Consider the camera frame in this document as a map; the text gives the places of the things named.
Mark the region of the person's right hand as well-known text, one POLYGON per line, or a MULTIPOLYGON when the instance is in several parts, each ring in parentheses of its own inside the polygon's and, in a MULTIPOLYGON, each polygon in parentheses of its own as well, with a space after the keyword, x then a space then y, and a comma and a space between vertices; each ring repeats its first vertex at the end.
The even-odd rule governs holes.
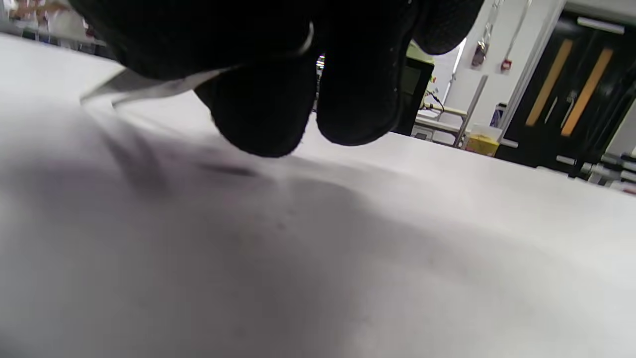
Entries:
POLYGON ((430 55, 468 35, 481 0, 73 0, 124 69, 83 100, 194 91, 239 150, 283 157, 317 110, 321 134, 360 146, 394 130, 412 41, 430 55))

